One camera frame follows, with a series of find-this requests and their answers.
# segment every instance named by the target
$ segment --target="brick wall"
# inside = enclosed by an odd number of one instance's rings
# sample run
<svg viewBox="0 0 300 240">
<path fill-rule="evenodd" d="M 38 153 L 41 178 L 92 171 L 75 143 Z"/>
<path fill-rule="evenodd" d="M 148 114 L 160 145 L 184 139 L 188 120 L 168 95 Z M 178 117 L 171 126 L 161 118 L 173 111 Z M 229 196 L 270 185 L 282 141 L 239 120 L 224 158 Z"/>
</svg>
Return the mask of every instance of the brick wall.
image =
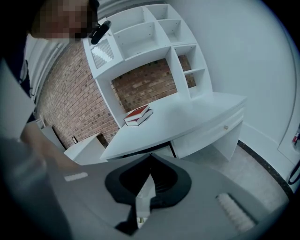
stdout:
<svg viewBox="0 0 300 240">
<path fill-rule="evenodd" d="M 92 78 L 81 43 L 71 44 L 52 67 L 37 103 L 37 116 L 68 148 L 72 136 L 81 141 L 95 133 L 107 146 L 119 130 Z M 189 64 L 180 57 L 184 70 Z M 189 87 L 195 86 L 192 76 Z M 174 80 L 166 60 L 158 60 L 134 69 L 112 81 L 112 88 L 125 111 L 133 110 L 176 92 Z"/>
</svg>

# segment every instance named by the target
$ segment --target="person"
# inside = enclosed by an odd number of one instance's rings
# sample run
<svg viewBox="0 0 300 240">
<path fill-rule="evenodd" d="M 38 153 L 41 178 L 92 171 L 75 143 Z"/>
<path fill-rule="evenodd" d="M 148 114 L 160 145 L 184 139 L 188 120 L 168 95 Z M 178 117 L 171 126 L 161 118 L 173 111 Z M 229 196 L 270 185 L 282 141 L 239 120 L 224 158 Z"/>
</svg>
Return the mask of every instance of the person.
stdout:
<svg viewBox="0 0 300 240">
<path fill-rule="evenodd" d="M 13 17 L 5 21 L 2 14 L 2 32 L 7 34 L 1 40 L 1 55 L 15 79 L 30 97 L 30 80 L 24 50 L 27 35 L 48 40 L 69 39 L 78 41 L 87 37 L 97 25 L 97 0 L 33 0 L 6 1 L 2 9 L 12 9 Z M 28 144 L 42 159 L 55 159 L 62 171 L 71 171 L 78 164 L 49 141 L 38 128 L 33 115 L 28 120 L 21 140 Z"/>
</svg>

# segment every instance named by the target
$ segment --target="vent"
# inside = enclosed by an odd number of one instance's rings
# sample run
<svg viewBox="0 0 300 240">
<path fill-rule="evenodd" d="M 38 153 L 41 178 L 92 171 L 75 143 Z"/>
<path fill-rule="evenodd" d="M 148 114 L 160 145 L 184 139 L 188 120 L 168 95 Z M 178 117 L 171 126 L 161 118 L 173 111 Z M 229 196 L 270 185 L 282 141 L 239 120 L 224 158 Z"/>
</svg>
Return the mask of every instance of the vent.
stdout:
<svg viewBox="0 0 300 240">
<path fill-rule="evenodd" d="M 97 69 L 113 60 L 113 52 L 107 39 L 98 43 L 91 52 Z"/>
</svg>

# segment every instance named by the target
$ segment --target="red book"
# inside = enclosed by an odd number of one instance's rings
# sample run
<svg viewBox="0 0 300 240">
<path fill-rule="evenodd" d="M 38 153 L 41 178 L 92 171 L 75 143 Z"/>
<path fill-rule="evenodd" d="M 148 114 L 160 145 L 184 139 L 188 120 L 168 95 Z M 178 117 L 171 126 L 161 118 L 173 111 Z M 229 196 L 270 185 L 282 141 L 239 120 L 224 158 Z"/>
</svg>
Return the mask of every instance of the red book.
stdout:
<svg viewBox="0 0 300 240">
<path fill-rule="evenodd" d="M 151 114 L 153 114 L 153 110 L 148 109 L 148 111 L 141 118 L 126 122 L 126 125 L 127 126 L 139 126 L 142 122 L 144 122 L 147 118 L 149 118 Z"/>
<path fill-rule="evenodd" d="M 138 118 L 141 118 L 149 109 L 149 105 L 139 107 L 135 109 L 132 113 L 130 113 L 126 118 L 124 118 L 125 122 L 129 122 Z"/>
</svg>

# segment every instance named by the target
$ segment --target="desk drawer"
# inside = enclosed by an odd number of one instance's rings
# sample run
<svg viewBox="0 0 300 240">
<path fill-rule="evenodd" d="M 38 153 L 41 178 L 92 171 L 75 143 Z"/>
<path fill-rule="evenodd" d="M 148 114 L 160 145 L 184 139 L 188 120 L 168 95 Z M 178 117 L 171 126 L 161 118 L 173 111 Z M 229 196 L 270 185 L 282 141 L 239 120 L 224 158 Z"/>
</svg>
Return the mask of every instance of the desk drawer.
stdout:
<svg viewBox="0 0 300 240">
<path fill-rule="evenodd" d="M 212 144 L 241 123 L 243 116 L 244 109 L 242 108 L 221 123 L 216 123 L 211 128 L 201 128 L 172 140 L 171 143 L 176 156 L 184 158 Z"/>
</svg>

